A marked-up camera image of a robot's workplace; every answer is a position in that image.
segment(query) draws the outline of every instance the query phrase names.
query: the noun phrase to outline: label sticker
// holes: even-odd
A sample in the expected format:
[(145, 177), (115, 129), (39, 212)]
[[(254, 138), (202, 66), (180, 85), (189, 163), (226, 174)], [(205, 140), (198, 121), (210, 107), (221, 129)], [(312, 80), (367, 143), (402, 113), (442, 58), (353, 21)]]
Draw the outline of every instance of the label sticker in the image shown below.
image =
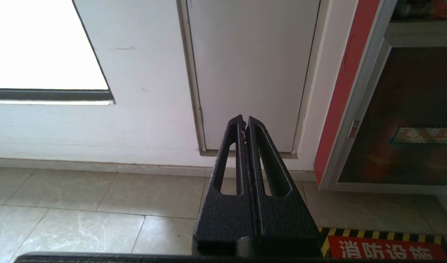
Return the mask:
[(391, 142), (447, 144), (447, 128), (400, 127)]

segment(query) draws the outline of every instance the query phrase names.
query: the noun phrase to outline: black textured metal part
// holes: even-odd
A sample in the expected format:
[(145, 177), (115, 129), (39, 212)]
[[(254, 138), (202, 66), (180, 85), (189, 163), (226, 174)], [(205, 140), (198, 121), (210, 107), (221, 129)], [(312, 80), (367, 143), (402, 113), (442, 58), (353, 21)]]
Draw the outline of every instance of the black textured metal part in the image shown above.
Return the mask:
[[(236, 144), (236, 196), (220, 193)], [(262, 159), (272, 196), (264, 190)], [(193, 255), (321, 256), (321, 237), (265, 126), (228, 122), (193, 234)]]
[(295, 263), (295, 262), (339, 262), (339, 263), (410, 263), (412, 260), (332, 259), (332, 258), (242, 258), (238, 256), (181, 256), (140, 255), (82, 252), (31, 252), (18, 256), (14, 263)]

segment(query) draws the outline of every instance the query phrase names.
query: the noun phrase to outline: red frame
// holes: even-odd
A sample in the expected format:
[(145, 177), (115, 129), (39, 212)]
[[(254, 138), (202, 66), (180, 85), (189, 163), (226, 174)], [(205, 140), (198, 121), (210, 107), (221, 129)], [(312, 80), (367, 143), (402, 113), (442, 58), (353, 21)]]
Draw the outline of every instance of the red frame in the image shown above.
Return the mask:
[(357, 10), (353, 18), (315, 158), (314, 169), (318, 185), (324, 176), (327, 162), (334, 147), (335, 137), (350, 98), (350, 92), (379, 8), (379, 2), (380, 0), (358, 0)]

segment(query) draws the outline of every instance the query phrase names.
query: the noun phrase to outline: window frame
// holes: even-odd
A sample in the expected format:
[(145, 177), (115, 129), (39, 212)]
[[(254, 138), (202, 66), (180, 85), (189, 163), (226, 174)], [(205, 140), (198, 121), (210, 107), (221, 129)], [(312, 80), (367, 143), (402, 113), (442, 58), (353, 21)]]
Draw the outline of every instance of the window frame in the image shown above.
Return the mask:
[(0, 103), (57, 104), (57, 102), (59, 102), (58, 104), (115, 104), (115, 98), (111, 92), (110, 85), (108, 84), (97, 53), (95, 52), (92, 42), (90, 41), (89, 34), (85, 29), (84, 22), (80, 17), (76, 3), (74, 0), (72, 3), (108, 89), (0, 88)]

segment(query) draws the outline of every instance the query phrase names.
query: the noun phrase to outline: black metal bracket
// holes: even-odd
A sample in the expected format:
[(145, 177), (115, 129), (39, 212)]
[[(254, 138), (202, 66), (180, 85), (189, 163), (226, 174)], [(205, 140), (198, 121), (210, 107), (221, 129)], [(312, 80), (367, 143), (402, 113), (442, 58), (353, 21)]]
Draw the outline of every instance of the black metal bracket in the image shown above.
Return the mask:
[[(236, 195), (220, 193), (236, 145)], [(262, 160), (272, 196), (264, 190)], [(193, 234), (194, 256), (320, 257), (321, 238), (264, 124), (228, 122)]]

